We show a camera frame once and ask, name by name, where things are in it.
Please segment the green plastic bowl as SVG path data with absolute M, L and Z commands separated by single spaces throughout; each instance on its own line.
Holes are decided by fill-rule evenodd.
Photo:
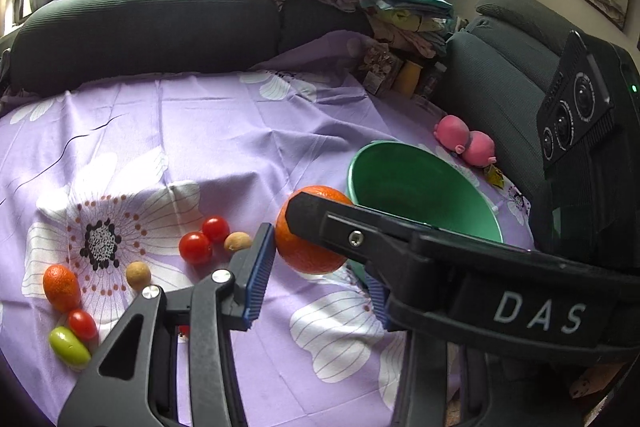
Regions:
M 352 158 L 347 195 L 356 205 L 501 243 L 484 194 L 449 162 L 401 142 L 376 141 Z

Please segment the cherry tomato of pair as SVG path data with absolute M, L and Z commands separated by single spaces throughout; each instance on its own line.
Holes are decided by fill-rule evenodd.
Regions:
M 202 233 L 212 244 L 223 244 L 230 234 L 230 225 L 221 216 L 208 217 L 201 226 Z
M 203 232 L 184 234 L 178 245 L 181 258 L 189 265 L 205 265 L 213 256 L 212 243 Z

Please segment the yellow bottle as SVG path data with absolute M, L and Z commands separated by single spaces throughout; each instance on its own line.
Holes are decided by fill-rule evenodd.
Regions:
M 393 90 L 405 98 L 411 98 L 420 80 L 422 66 L 413 61 L 405 61 L 393 84 Z

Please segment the pink pig toy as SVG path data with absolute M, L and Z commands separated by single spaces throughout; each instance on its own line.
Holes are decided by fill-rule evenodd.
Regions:
M 470 130 L 457 116 L 442 117 L 435 124 L 434 135 L 446 150 L 452 150 L 471 166 L 485 168 L 497 161 L 494 140 L 484 132 Z

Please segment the tan longan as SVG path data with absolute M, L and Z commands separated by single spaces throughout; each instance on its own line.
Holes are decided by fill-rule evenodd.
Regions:
M 224 240 L 224 249 L 230 254 L 235 254 L 243 249 L 250 248 L 253 245 L 253 239 L 246 232 L 232 232 Z
M 151 270 L 142 261 L 134 261 L 127 265 L 125 277 L 128 285 L 137 293 L 151 284 Z

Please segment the purple floral tablecloth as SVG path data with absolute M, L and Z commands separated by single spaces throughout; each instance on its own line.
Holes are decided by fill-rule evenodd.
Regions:
M 341 32 L 254 72 L 152 75 L 11 100 L 1 118 L 1 351 L 36 411 L 55 419 L 77 373 L 50 348 L 61 314 L 42 278 L 65 265 L 101 334 L 146 264 L 166 291 L 202 270 L 178 253 L 208 217 L 254 233 L 307 185 L 344 190 L 361 147 L 396 140 L 442 156 L 439 110 L 372 96 L 348 72 L 361 41 Z M 384 426 L 405 339 L 384 331 L 354 272 L 273 265 L 262 313 L 233 335 L 253 426 Z

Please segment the large orange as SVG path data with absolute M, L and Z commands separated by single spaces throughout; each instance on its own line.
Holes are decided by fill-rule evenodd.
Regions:
M 277 250 L 280 256 L 292 269 L 310 275 L 324 275 L 341 268 L 346 262 L 343 255 L 334 253 L 328 248 L 314 243 L 319 238 L 320 220 L 313 213 L 305 212 L 299 217 L 299 208 L 295 207 L 292 217 L 294 229 L 286 220 L 288 205 L 298 194 L 307 193 L 323 197 L 339 204 L 352 205 L 352 201 L 336 188 L 326 185 L 308 185 L 291 194 L 280 209 L 274 230 Z

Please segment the small oval orange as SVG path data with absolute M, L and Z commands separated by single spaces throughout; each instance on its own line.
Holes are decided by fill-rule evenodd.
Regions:
M 81 295 L 76 275 L 65 265 L 50 265 L 42 277 L 44 295 L 52 307 L 67 313 L 80 307 Z

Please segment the snack packet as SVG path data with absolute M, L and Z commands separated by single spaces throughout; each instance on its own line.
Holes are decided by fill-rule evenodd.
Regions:
M 386 44 L 376 44 L 364 52 L 355 77 L 369 94 L 379 95 L 392 87 L 400 66 L 401 60 Z

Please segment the small yellow wrapper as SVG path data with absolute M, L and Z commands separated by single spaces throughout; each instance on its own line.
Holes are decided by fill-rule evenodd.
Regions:
M 504 189 L 504 176 L 502 171 L 495 165 L 489 165 L 483 169 L 485 180 L 498 190 Z

